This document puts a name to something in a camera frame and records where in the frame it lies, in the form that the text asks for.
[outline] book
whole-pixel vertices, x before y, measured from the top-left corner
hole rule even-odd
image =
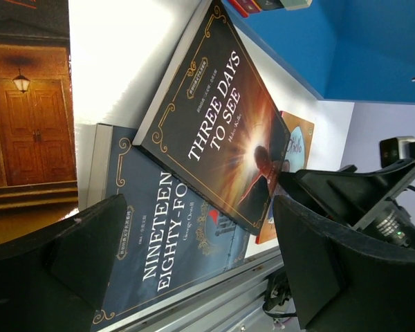
[[[261,8],[254,0],[228,0],[228,2],[244,18],[249,17],[249,14],[261,12]]]
[[[131,145],[135,129],[99,124],[88,206],[127,202],[100,330],[243,263],[249,233]]]
[[[297,170],[307,167],[314,124],[284,111],[282,112],[282,118],[290,131],[289,146],[284,159],[283,172],[295,173]],[[277,231],[275,229],[271,202],[268,215],[261,227],[256,243],[261,244],[276,238]]]
[[[203,0],[133,145],[259,234],[289,136],[223,4]]]
[[[78,213],[68,0],[0,0],[0,243]]]
[[[275,10],[284,8],[281,0],[255,0],[261,10]]]

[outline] dark blue book cover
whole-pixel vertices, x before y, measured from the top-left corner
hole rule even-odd
[[[113,127],[106,197],[124,194],[127,215],[98,331],[243,263],[249,234],[131,145]]]

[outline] blue shelf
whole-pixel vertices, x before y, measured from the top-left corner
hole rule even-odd
[[[237,27],[317,98],[415,104],[415,0],[313,0]]]

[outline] wooden door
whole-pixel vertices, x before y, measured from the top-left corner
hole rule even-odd
[[[30,96],[0,80],[0,140],[8,185],[43,183]]]
[[[59,80],[35,80],[30,85],[37,140],[45,181],[74,181],[73,148]]]
[[[59,80],[31,80],[27,93],[0,80],[0,139],[8,185],[76,179]]]

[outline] red book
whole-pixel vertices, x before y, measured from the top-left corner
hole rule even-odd
[[[257,14],[261,12],[261,8],[253,0],[228,0],[232,7],[244,18],[249,14]]]

